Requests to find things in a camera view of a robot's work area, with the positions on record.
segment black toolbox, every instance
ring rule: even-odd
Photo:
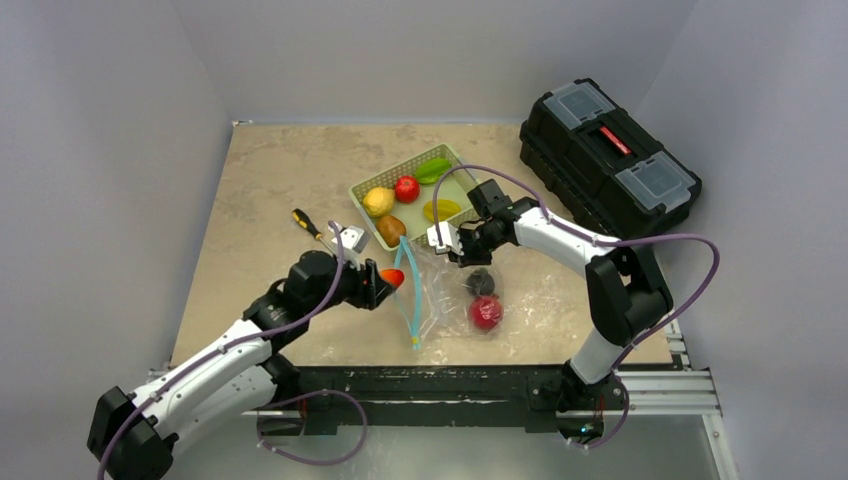
[[[701,179],[591,79],[548,92],[521,125],[521,160],[590,230],[659,234],[689,216]]]

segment gray floor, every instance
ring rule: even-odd
[[[286,448],[330,458],[350,448],[358,433],[345,427],[334,437],[294,438]],[[558,438],[528,435],[520,429],[374,427],[368,430],[365,448],[352,460],[334,467],[310,467],[258,450],[253,422],[242,418],[198,442],[166,478],[718,478],[700,417],[630,417],[619,438],[588,454],[566,450]]]

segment basket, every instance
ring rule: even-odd
[[[377,241],[380,242],[380,245],[384,250],[393,252],[397,250],[398,247],[389,247],[386,245],[386,241],[383,240],[383,237],[377,232],[377,227],[374,224],[375,219],[372,219],[367,213],[365,213],[365,208],[362,206],[362,200],[365,198],[368,191],[374,187],[394,189],[398,178],[404,175],[415,174],[415,170],[422,163],[439,157],[448,160],[454,167],[465,163],[450,145],[443,143],[427,150],[424,153],[398,163],[389,169],[383,170],[377,175],[357,183],[350,188],[349,193],[351,200],[353,200],[354,205],[356,205],[356,209],[359,210],[359,213],[365,220],[365,224],[368,225],[368,228],[374,234]],[[454,201],[460,206],[461,210],[459,213],[450,218],[440,218],[439,220],[446,220],[455,227],[459,227],[459,224],[464,221],[476,220],[477,212],[474,211],[474,208],[471,206],[471,202],[468,200],[467,196],[467,193],[476,186],[477,178],[468,170],[453,172],[445,178],[444,182],[442,182],[442,186],[439,187],[439,199]],[[433,225],[433,223],[424,216],[423,208],[428,201],[433,199],[434,188],[435,185],[421,185],[421,194],[414,202],[395,202],[392,211],[389,213],[403,222],[406,226],[406,236],[409,238],[409,241],[422,246],[427,245],[427,229]]]

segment screwdriver handle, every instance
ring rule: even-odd
[[[319,232],[318,229],[315,228],[315,224],[312,223],[312,220],[310,220],[305,213],[303,213],[303,210],[295,208],[294,210],[292,210],[292,217],[294,218],[294,221],[297,222],[298,225],[303,227],[304,230],[309,232],[309,234],[312,235],[315,240],[321,240],[321,232]]]

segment toolbox lid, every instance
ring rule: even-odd
[[[615,105],[588,82],[569,83],[553,90],[551,94],[544,104],[569,130],[615,110]]]
[[[618,172],[619,182],[648,210],[665,205],[670,212],[686,203],[692,196],[689,187],[695,180],[665,152]]]

